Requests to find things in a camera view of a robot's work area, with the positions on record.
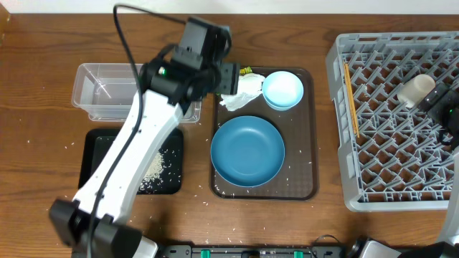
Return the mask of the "white plastic cup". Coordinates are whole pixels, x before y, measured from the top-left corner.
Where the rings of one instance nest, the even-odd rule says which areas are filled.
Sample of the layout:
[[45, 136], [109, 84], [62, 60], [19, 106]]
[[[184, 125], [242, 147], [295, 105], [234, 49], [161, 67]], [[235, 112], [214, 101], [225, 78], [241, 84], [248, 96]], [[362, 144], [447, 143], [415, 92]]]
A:
[[397, 93], [398, 100], [407, 108], [414, 108], [435, 88], [435, 81], [429, 75], [421, 74], [403, 84]]

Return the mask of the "green yellow snack wrapper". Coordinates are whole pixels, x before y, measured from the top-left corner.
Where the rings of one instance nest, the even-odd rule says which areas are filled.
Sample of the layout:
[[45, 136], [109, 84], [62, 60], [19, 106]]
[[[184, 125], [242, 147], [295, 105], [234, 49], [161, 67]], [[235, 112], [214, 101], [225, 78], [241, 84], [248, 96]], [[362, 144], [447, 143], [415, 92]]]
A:
[[247, 74], [250, 74], [250, 73], [252, 73], [251, 67], [245, 67], [245, 68], [241, 68], [240, 69], [240, 75], [241, 76], [247, 75]]

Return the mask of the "light blue bowl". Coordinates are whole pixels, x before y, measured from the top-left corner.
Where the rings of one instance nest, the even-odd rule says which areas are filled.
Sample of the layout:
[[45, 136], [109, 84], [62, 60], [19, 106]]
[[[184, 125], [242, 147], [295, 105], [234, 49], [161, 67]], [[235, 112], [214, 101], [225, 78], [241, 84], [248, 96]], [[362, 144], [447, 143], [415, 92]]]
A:
[[274, 72], [262, 83], [262, 95], [266, 103], [277, 111], [289, 110], [297, 105], [302, 100], [303, 93], [303, 83], [292, 72]]

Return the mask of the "dark blue plate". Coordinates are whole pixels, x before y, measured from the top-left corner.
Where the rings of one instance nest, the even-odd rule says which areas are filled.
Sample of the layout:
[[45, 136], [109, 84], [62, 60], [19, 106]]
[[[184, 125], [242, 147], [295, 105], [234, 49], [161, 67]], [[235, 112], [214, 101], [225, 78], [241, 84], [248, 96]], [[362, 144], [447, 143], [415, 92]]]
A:
[[273, 180], [285, 160], [278, 129], [255, 116], [228, 120], [214, 134], [210, 150], [214, 169], [228, 183], [245, 188]]

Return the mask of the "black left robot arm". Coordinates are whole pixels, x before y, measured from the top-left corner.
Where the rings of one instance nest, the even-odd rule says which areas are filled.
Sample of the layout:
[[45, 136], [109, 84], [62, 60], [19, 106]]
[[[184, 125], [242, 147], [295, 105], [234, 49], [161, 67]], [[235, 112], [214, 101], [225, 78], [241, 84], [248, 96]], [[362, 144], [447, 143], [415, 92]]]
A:
[[133, 68], [138, 91], [116, 139], [73, 199], [56, 199], [49, 210], [63, 244], [84, 257], [158, 254], [156, 242], [126, 223], [148, 167], [190, 104], [209, 92], [237, 92], [240, 64], [224, 56], [169, 45]]

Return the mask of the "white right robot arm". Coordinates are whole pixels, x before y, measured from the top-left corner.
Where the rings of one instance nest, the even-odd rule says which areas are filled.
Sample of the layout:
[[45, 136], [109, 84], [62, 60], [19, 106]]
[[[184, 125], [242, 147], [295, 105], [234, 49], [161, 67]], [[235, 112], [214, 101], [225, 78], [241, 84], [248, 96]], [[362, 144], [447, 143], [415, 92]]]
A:
[[355, 242], [347, 257], [451, 257], [458, 258], [458, 92], [433, 90], [419, 105], [432, 119], [437, 119], [453, 139], [447, 145], [454, 149], [454, 179], [445, 223], [434, 244], [413, 248], [394, 249], [371, 239]]

